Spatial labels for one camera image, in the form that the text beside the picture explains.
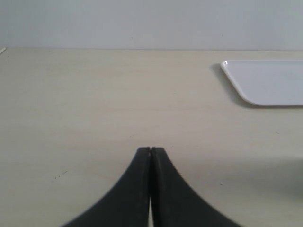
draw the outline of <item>table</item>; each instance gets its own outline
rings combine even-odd
[[[58,227],[141,146],[247,227],[302,226],[303,109],[242,101],[219,63],[303,52],[8,48],[0,55],[0,226]]]

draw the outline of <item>white tray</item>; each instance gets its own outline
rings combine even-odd
[[[221,67],[251,104],[303,105],[303,60],[231,60]]]

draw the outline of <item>white wall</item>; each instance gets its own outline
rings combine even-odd
[[[0,0],[0,46],[303,50],[302,0]]]

